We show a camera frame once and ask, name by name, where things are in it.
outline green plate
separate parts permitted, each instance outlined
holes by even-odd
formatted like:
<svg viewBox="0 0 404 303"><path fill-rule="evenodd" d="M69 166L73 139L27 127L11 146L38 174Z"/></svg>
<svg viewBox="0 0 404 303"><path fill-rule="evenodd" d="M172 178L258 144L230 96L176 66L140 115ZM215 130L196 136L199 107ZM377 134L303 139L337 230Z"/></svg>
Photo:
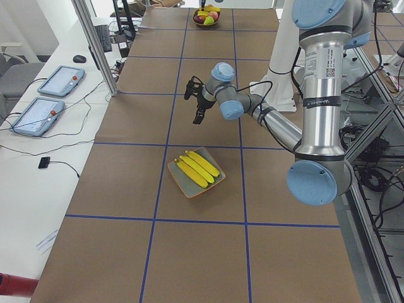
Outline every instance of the green plate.
<svg viewBox="0 0 404 303"><path fill-rule="evenodd" d="M209 189L213 188L226 178L224 171L216 163L215 159L213 159L213 157L209 154L208 150L206 150L205 147L199 147L197 150L194 150L194 152L200 154L203 158L207 159L208 162L210 162L214 167L216 167L219 170L220 175L217 178L215 178L215 182L213 184L209 184L207 188L203 188L197 185L180 168L178 168L177 164L174 161L170 162L167 165L169 171L172 177L174 178L175 182L177 183L178 187L187 198L193 198L205 191L208 191Z"/></svg>

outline red object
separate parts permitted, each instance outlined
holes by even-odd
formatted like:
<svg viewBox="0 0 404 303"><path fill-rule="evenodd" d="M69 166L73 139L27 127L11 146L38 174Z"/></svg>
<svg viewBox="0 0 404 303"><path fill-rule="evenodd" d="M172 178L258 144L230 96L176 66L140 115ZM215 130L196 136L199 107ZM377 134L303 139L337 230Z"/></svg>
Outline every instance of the red object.
<svg viewBox="0 0 404 303"><path fill-rule="evenodd" d="M30 298L38 280L0 273L0 295Z"/></svg>

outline metal pole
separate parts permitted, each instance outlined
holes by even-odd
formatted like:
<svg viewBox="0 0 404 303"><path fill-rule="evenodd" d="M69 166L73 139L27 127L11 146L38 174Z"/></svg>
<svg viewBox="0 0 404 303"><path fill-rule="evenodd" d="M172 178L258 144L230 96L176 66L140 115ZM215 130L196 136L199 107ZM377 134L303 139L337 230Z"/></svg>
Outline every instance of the metal pole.
<svg viewBox="0 0 404 303"><path fill-rule="evenodd" d="M117 86L110 72L107 58L104 55L101 43L97 37L97 34L95 33L94 24L91 20L90 12L87 8L85 0L71 0L71 2L73 3L74 9L76 10L76 14L81 23L81 27L83 28L88 44L91 47L91 51L93 52L94 58L98 63L110 94L112 96L116 96Z"/></svg>

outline banana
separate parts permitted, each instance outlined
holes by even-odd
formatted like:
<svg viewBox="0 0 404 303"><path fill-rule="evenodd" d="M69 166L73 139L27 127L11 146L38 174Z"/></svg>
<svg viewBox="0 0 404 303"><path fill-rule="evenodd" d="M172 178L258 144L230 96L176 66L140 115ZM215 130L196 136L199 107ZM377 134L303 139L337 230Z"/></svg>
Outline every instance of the banana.
<svg viewBox="0 0 404 303"><path fill-rule="evenodd" d="M216 11L217 13L219 13L220 8L216 8L214 6L205 6L205 11Z"/></svg>
<svg viewBox="0 0 404 303"><path fill-rule="evenodd" d="M198 11L198 16L209 16L208 11Z"/></svg>
<svg viewBox="0 0 404 303"><path fill-rule="evenodd" d="M209 163L200 154L198 154L192 150L186 150L185 154L188 155L190 158L192 158L200 166L202 166L213 177L218 177L220 175L220 172L218 171L218 169L216 167L214 167L211 163Z"/></svg>
<svg viewBox="0 0 404 303"><path fill-rule="evenodd" d="M192 167L190 167L187 163L182 160L174 159L179 169L181 169L192 181L194 181L197 185L202 188L208 187L208 181L202 178Z"/></svg>
<svg viewBox="0 0 404 303"><path fill-rule="evenodd" d="M192 167L199 175L201 175L206 181L208 181L210 184L215 183L214 178L212 177L211 174L209 174L202 166L200 166L198 163L196 163L194 160L189 158L188 156L179 156L179 158L187 163L190 167Z"/></svg>

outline apple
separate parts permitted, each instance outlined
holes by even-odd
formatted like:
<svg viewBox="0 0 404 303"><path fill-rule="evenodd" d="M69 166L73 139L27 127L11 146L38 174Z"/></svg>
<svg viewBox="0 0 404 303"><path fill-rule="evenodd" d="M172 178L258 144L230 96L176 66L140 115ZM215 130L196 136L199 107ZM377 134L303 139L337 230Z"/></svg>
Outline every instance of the apple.
<svg viewBox="0 0 404 303"><path fill-rule="evenodd" d="M199 24L203 24L205 22L206 16L199 15L194 17L194 21Z"/></svg>
<svg viewBox="0 0 404 303"><path fill-rule="evenodd" d="M209 16L211 16L215 22L219 19L219 14L216 11L210 11Z"/></svg>

